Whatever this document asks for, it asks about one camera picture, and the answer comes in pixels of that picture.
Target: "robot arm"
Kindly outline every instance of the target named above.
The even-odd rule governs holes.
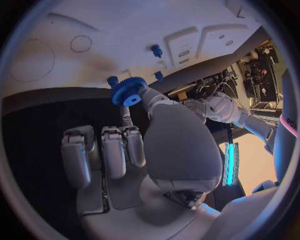
[[[263,120],[253,116],[250,112],[242,107],[238,107],[234,100],[223,92],[202,99],[198,108],[202,112],[202,116],[211,120],[222,123],[233,123],[240,128],[246,128],[254,135],[261,138],[265,143],[265,149],[269,153],[273,153],[276,127],[265,123]]]

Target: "blue gear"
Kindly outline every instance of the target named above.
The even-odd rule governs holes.
[[[110,97],[113,104],[130,107],[141,101],[138,94],[140,87],[147,86],[141,77],[129,77],[112,87]]]

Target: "pink strap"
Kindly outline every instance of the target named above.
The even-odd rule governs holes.
[[[288,122],[284,119],[283,115],[280,115],[280,122],[282,123],[282,125],[291,133],[293,134],[296,138],[298,138],[298,132],[291,126],[288,124]]]

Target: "blue plastic gear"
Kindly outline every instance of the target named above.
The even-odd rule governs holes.
[[[146,81],[141,77],[129,77],[111,89],[110,97],[113,104],[130,107],[141,101],[138,94],[140,87],[147,86]]]

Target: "cyan light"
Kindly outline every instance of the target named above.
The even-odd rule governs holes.
[[[228,147],[228,175],[227,175],[227,185],[233,184],[234,178],[234,167],[235,167],[235,146],[231,143]]]

